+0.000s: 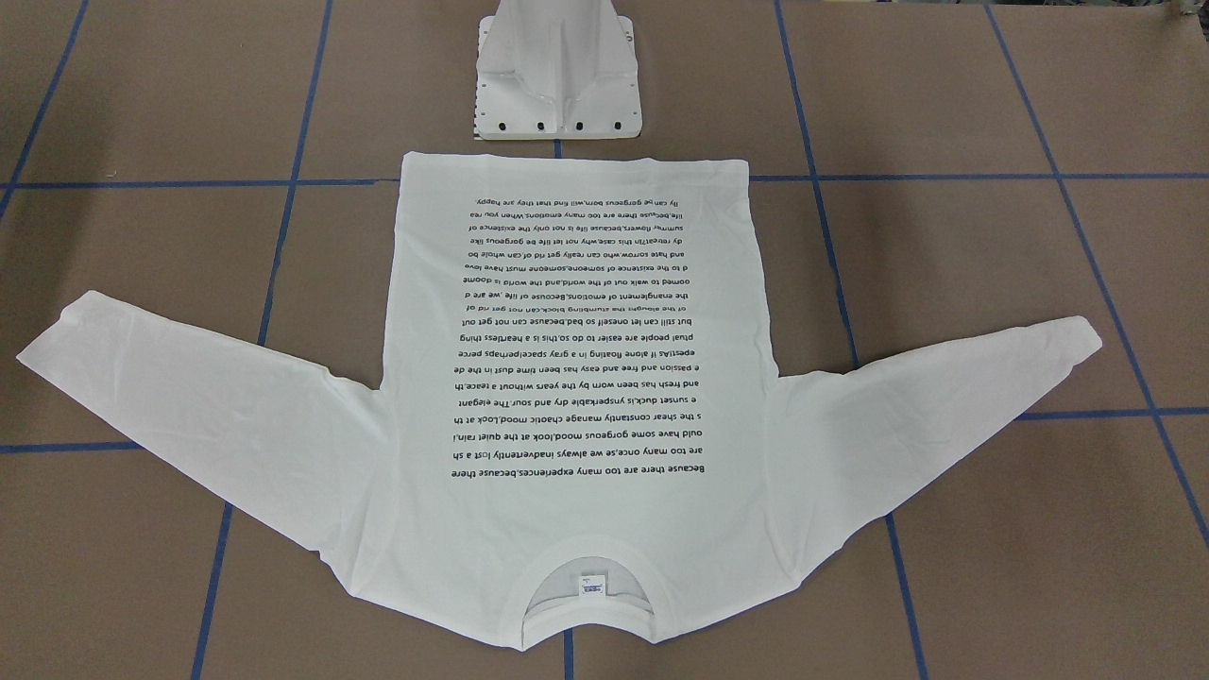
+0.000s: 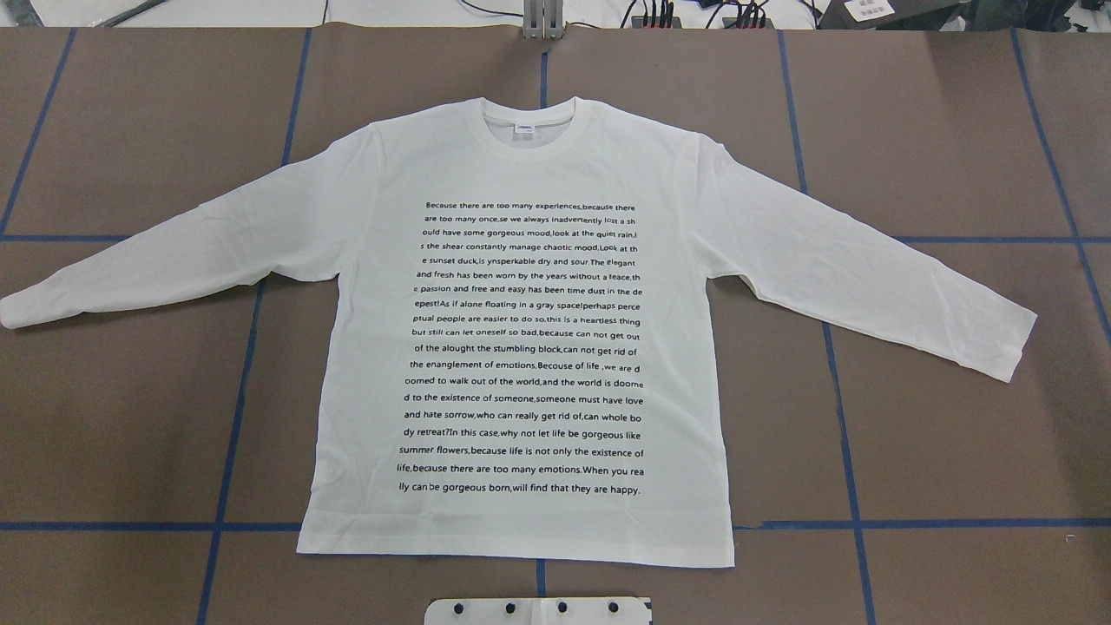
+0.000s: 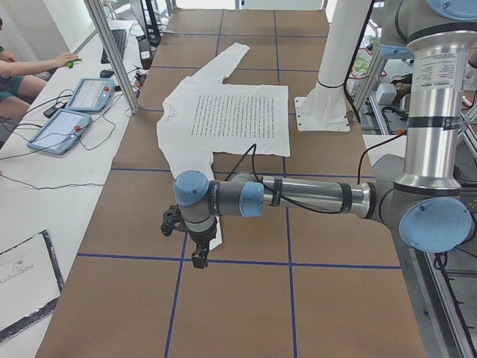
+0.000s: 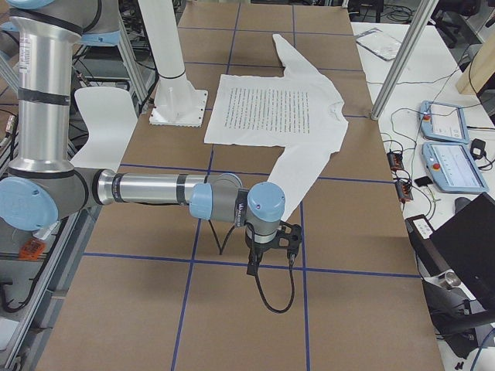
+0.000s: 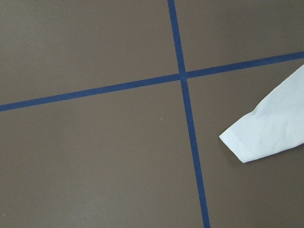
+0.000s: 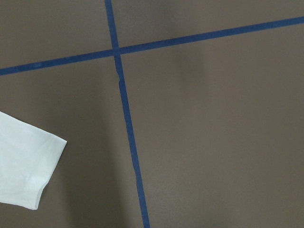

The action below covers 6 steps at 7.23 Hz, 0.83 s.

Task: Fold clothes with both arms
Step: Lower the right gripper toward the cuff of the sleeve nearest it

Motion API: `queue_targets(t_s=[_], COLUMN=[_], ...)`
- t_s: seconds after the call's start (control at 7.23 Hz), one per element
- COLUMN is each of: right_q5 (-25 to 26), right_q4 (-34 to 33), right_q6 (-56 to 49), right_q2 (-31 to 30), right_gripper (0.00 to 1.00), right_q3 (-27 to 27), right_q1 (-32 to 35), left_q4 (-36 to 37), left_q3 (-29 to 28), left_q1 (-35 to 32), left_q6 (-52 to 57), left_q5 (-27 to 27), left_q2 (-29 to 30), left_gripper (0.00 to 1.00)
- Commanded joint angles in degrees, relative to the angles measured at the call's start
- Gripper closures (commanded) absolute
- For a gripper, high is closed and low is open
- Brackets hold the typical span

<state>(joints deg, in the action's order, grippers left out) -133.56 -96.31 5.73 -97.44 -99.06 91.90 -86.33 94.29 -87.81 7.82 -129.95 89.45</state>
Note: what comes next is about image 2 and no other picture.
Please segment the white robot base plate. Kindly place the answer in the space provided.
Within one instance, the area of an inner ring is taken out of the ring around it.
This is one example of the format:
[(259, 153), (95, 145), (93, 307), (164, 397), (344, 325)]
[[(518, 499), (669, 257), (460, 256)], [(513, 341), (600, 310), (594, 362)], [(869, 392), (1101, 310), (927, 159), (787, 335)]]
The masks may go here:
[(424, 624), (651, 624), (651, 602), (633, 596), (436, 599)]

